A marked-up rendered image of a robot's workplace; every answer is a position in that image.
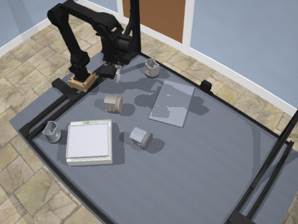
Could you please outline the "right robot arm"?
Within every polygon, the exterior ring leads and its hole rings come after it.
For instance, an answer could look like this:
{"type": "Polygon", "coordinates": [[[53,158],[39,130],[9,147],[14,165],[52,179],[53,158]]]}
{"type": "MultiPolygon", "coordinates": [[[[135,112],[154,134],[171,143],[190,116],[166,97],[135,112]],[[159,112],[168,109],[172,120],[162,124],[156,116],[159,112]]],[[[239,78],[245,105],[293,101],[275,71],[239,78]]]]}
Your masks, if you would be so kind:
{"type": "Polygon", "coordinates": [[[102,47],[106,50],[116,49],[113,62],[117,61],[128,65],[133,51],[136,47],[136,41],[132,36],[122,34],[124,28],[117,21],[114,15],[106,12],[95,12],[84,7],[74,0],[67,0],[63,4],[58,3],[47,12],[47,18],[51,24],[58,27],[65,44],[70,51],[71,66],[69,71],[74,73],[74,80],[84,83],[91,75],[88,73],[86,65],[90,62],[88,53],[81,50],[68,23],[69,14],[73,15],[90,25],[98,32],[95,35],[100,36],[102,47]],[[112,31],[113,28],[116,29],[112,31]],[[113,41],[114,40],[114,41],[113,41]]]}

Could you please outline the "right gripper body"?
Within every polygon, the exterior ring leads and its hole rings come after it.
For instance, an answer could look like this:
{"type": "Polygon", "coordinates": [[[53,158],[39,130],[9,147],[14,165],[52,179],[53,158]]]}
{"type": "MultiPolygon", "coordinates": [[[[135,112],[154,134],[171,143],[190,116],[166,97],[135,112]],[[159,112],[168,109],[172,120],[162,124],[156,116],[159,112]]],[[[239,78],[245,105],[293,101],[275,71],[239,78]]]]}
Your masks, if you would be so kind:
{"type": "Polygon", "coordinates": [[[103,61],[106,61],[108,65],[102,65],[99,69],[100,78],[114,78],[116,74],[115,63],[113,59],[116,53],[116,49],[106,50],[102,48],[101,53],[103,53],[103,61]]]}

